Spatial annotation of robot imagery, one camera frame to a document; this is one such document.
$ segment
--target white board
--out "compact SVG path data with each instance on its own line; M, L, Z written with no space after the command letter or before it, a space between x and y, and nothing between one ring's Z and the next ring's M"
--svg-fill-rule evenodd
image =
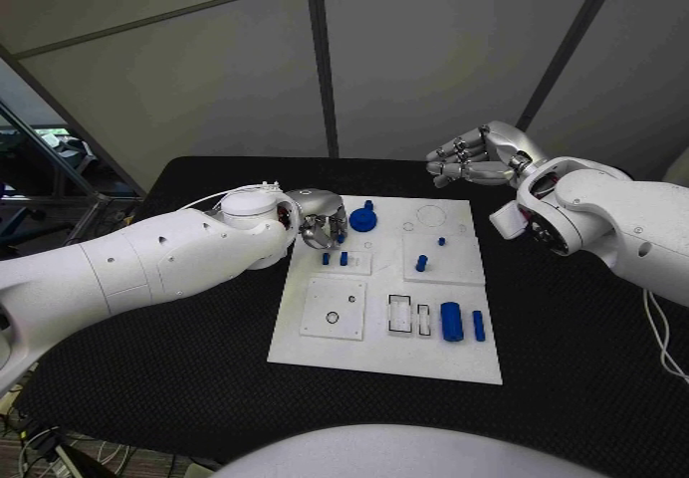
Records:
M343 196L348 212L352 213L355 209L363 207L368 199L374 201L378 225L366 233L350 230L340 250L346 251L350 257L371 257L371 275L345 273L348 266L340 266L339 251L330 251L330 264L323 266L323 251L309 248L297 238L268 361L502 384L486 287L405 281L405 262L412 260L404 253L405 235L427 235L428 240L446 237L447 246L453 242L456 244L474 242L472 240L476 237L474 221L469 201ZM454 238L461 238L463 241L454 241ZM430 257L435 263L447 261L460 269L463 265L472 264L476 268L479 264L477 272L483 278L479 248L466 249L467 262L463 263L453 257L453 252L457 252L454 247L438 246L437 242L434 245L437 250ZM312 303L307 299L309 288L314 287L312 281L316 281L319 287L332 284L327 292L333 304L345 304L352 295L352 286L366 284L361 339L349 336L348 340L343 340L345 338L312 337L303 334L301 328L306 323L319 324L322 328L319 336L337 334L327 333L324 310L319 309L313 314L310 312L314 307L313 299ZM389 332L391 295L411 298L414 327L408 334ZM466 338L457 343L446 342L443 339L440 311L446 302L457 302L463 311ZM420 305L430 306L430 337L420 334ZM484 316L486 341L482 343L477 342L474 335L473 311L482 311Z

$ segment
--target black tablecloth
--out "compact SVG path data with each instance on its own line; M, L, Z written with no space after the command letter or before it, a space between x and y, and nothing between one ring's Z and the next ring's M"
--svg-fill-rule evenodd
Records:
M613 476L686 476L689 386L660 367L640 290L588 253L561 258L525 237L500 238L489 214L515 191L464 182L438 190L420 162L183 157L139 220L263 180L284 190L472 200L505 385L268 363L287 258L71 336L42 359L20 410L107 440L221 460L316 428L408 423L508 440ZM662 305L689 362L689 314Z

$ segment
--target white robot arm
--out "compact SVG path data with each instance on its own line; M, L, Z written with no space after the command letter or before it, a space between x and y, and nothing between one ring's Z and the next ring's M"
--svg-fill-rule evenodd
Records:
M506 239L528 232L562 256L590 251L620 278L689 306L688 188L633 181L585 159L549 158L499 121L427 159L438 187L461 178L516 188L516 200L492 215Z
M317 189L283 193L277 184L225 192L209 213L183 208L92 241L0 263L0 308L10 323L0 333L0 396L79 329L268 267L297 234L314 248L337 247L348 228L340 196Z

